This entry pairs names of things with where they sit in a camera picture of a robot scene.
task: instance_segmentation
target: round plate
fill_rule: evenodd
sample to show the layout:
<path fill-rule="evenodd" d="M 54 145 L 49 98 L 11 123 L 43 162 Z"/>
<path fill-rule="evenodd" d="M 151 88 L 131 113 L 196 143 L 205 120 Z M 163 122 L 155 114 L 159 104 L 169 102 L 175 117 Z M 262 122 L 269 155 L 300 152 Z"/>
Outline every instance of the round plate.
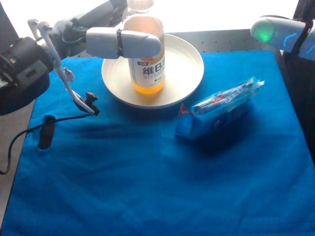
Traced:
<path fill-rule="evenodd" d="M 131 83 L 128 59 L 105 59 L 103 81 L 119 100 L 134 107 L 158 109 L 174 105 L 198 87 L 204 72 L 199 52 L 185 40 L 165 34 L 165 85 L 157 93 L 143 95 Z"/>

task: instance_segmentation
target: wire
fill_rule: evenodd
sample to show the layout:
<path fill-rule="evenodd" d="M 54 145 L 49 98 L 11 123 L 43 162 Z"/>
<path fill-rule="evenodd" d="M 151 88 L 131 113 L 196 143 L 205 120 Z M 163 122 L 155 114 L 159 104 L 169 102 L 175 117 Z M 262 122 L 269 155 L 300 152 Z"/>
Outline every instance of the wire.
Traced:
<path fill-rule="evenodd" d="M 57 123 L 57 122 L 60 122 L 60 121 L 64 121 L 64 120 L 70 120 L 70 119 L 80 119 L 80 118 L 84 118 L 84 117 L 89 117 L 91 116 L 91 114 L 85 114 L 85 115 L 80 115 L 80 116 L 74 116 L 74 117 L 64 117 L 64 118 L 60 118 L 60 119 L 55 119 L 55 120 L 52 120 L 52 121 L 49 121 L 47 123 L 43 123 L 43 124 L 40 124 L 40 125 L 37 125 L 33 128 L 29 128 L 29 129 L 26 129 L 22 132 L 20 132 L 19 134 L 17 134 L 14 139 L 11 141 L 10 143 L 10 146 L 9 146 L 9 151 L 8 151 L 8 164 L 7 164 L 7 167 L 6 167 L 6 170 L 5 171 L 1 171 L 0 170 L 0 175 L 6 175 L 9 171 L 10 171 L 10 167 L 11 167 L 11 150 L 12 150 L 12 146 L 14 144 L 14 142 L 23 134 L 25 133 L 30 133 L 38 128 L 41 128 L 41 127 L 44 127 L 46 125 L 49 125 L 49 124 L 52 124 L 52 123 Z"/>

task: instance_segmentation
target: orange liquid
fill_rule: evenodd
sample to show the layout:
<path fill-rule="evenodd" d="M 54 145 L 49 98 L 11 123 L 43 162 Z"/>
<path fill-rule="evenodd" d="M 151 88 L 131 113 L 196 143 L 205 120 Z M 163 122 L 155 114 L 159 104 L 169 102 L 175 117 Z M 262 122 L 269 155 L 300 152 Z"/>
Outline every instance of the orange liquid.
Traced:
<path fill-rule="evenodd" d="M 158 59 L 163 58 L 165 54 L 165 44 L 164 44 L 164 32 L 163 24 L 160 19 L 152 16 L 134 16 L 126 20 L 124 23 L 124 29 L 133 30 L 143 33 L 150 33 L 161 39 L 162 49 L 160 53 L 152 58 L 143 59 L 145 61 L 157 61 Z M 152 87 L 142 87 L 137 85 L 132 81 L 133 87 L 142 94 L 153 94 L 158 92 L 163 88 L 165 84 L 165 79 L 156 86 Z"/>

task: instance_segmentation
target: wet wipes package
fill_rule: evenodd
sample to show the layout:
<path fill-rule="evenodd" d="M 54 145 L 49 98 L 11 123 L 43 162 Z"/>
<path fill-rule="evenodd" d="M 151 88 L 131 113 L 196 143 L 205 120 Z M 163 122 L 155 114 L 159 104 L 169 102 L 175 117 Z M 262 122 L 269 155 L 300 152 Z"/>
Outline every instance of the wet wipes package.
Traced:
<path fill-rule="evenodd" d="M 264 81 L 252 77 L 197 102 L 190 110 L 182 104 L 175 133 L 194 140 L 236 120 L 252 107 L 250 99 L 262 85 Z"/>

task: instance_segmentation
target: white label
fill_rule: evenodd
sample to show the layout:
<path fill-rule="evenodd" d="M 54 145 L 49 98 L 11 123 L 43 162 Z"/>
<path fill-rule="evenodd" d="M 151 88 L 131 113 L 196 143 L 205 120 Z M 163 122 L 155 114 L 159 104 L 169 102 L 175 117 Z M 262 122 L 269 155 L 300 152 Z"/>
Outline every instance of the white label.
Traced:
<path fill-rule="evenodd" d="M 159 85 L 165 79 L 165 57 L 152 64 L 142 59 L 128 59 L 132 81 L 141 87 Z"/>

